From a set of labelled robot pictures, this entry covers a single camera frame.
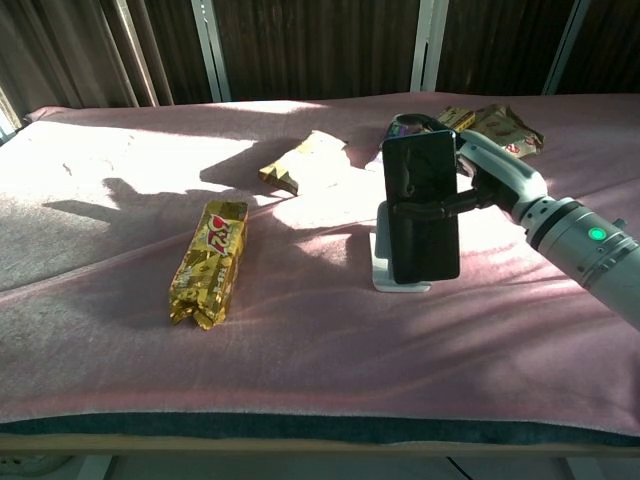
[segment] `phone stand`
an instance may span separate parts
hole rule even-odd
[[[378,206],[376,230],[369,234],[369,242],[371,244],[371,274],[376,290],[389,293],[424,293],[431,288],[431,282],[398,284],[393,279],[389,213],[386,201]]]

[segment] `robotic arm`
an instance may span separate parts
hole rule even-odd
[[[640,330],[640,248],[625,222],[610,223],[573,198],[548,196],[539,172],[480,133],[460,137],[459,161],[473,188],[439,203],[401,203],[396,212],[432,220],[497,205],[525,228],[531,247]]]

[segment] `snack package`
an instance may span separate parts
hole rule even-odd
[[[544,136],[527,127],[506,105],[489,105],[476,111],[476,121],[470,130],[482,133],[518,158],[538,154]]]
[[[462,107],[446,107],[438,114],[436,120],[460,133],[473,125],[476,113]]]
[[[193,317],[200,328],[209,330],[224,321],[246,245],[248,210],[244,202],[213,201],[205,206],[169,288],[174,325]]]
[[[313,130],[295,149],[261,168],[258,176],[294,195],[335,185],[351,165],[345,145],[328,133]]]

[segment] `dark curtain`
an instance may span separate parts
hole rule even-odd
[[[640,1],[592,0],[558,93],[640,93]]]
[[[234,100],[409,89],[419,0],[216,0]]]
[[[18,117],[211,101],[188,1],[0,0],[0,88]]]
[[[573,0],[449,0],[437,90],[539,95]]]

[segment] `mattress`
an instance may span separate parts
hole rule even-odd
[[[312,419],[333,428],[366,419],[373,441],[385,422],[436,422],[471,437],[502,425],[506,441],[537,425],[547,439],[571,431],[634,442],[640,333],[534,252],[497,208],[460,217],[458,279],[426,294],[373,288],[369,232],[384,189],[363,166],[390,119],[496,102],[544,134],[543,152],[526,161],[552,196],[623,217],[639,236],[638,95],[34,112],[0,149],[2,430],[73,431],[71,419],[100,430],[110,415],[153,414],[297,419],[297,435],[312,438],[321,434],[302,427]],[[313,129],[348,142],[349,172],[300,197],[263,184],[258,169]],[[210,332],[171,326],[168,285],[203,205],[220,198],[250,204],[229,317]],[[259,424],[235,435],[270,431]]]

